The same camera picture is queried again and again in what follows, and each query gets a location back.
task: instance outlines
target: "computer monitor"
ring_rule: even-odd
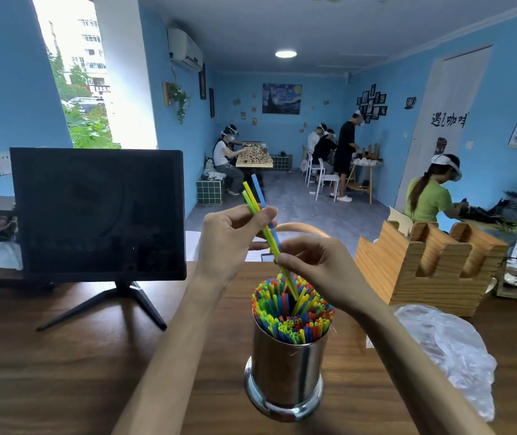
[[[186,278],[181,151],[11,148],[24,276]]]

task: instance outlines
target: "white door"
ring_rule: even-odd
[[[457,152],[491,49],[434,62],[395,202],[398,211],[405,211],[409,182],[428,170],[429,160]]]

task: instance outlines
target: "hand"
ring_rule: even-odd
[[[276,213],[275,208],[266,207],[253,216],[247,205],[241,205],[206,215],[196,265],[196,275],[205,281],[205,286],[219,288],[221,293],[240,271],[249,250],[268,248],[266,242],[253,239],[262,236],[259,232]]]
[[[338,239],[301,236],[281,247],[277,263],[309,281],[331,305],[365,311],[370,303],[383,303]]]

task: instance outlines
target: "white column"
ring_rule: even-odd
[[[111,94],[104,97],[113,141],[158,148],[138,0],[93,0]]]

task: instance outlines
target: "wall outlet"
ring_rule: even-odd
[[[8,151],[0,151],[0,176],[11,175],[11,156]]]

